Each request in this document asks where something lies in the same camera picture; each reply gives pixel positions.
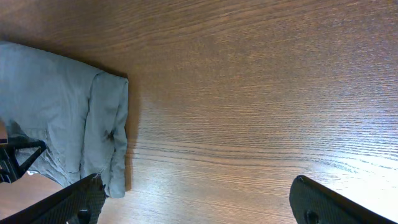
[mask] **wooden table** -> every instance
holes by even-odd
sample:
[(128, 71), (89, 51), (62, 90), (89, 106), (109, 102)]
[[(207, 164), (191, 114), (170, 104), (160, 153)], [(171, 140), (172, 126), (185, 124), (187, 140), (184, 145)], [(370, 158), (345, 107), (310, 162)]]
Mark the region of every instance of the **wooden table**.
[(295, 223), (305, 174), (398, 222), (397, 1), (1, 0), (0, 37), (129, 78), (101, 223)]

